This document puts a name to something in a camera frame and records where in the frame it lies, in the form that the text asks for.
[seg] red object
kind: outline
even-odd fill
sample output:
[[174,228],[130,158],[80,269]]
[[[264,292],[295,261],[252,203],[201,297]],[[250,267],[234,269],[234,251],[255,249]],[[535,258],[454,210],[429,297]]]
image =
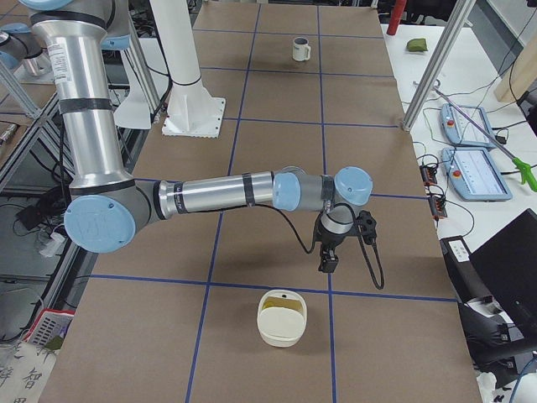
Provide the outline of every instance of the red object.
[[395,2],[395,7],[392,12],[392,18],[389,20],[388,31],[386,34],[395,35],[399,23],[401,22],[401,17],[404,13],[404,7],[406,6],[406,0],[397,0]]

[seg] white robotic arm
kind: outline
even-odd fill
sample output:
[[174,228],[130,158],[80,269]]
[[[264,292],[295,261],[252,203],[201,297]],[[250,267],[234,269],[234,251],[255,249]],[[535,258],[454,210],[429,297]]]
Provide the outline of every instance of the white robotic arm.
[[82,248],[112,252],[146,225],[176,213],[272,202],[286,211],[322,212],[315,224],[319,269],[333,272],[335,248],[346,236],[374,232],[374,220],[357,223],[373,182],[356,167],[335,177],[287,168],[201,181],[134,180],[123,168],[101,53],[103,40],[107,49],[128,46],[127,0],[19,1],[49,48],[76,172],[65,229]]

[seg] computer screen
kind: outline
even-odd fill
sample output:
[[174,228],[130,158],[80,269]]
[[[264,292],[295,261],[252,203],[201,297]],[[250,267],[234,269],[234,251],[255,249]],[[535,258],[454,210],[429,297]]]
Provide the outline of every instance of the computer screen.
[[523,335],[537,335],[537,214],[522,212],[470,261]]

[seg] label on robot arm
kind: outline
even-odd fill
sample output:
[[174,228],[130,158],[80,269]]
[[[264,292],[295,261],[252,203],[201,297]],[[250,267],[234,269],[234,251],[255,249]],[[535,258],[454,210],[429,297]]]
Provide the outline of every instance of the label on robot arm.
[[49,58],[54,72],[55,83],[60,84],[61,82],[71,81],[71,70],[65,54],[65,45],[52,44],[49,46]]
[[450,247],[459,263],[470,260],[467,249],[462,241],[450,241]]

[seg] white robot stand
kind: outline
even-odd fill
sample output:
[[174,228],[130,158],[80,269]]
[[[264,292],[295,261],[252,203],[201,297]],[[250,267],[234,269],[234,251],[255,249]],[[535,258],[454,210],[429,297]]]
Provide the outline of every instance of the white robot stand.
[[203,87],[186,1],[151,0],[174,86],[162,133],[216,138],[226,100]]

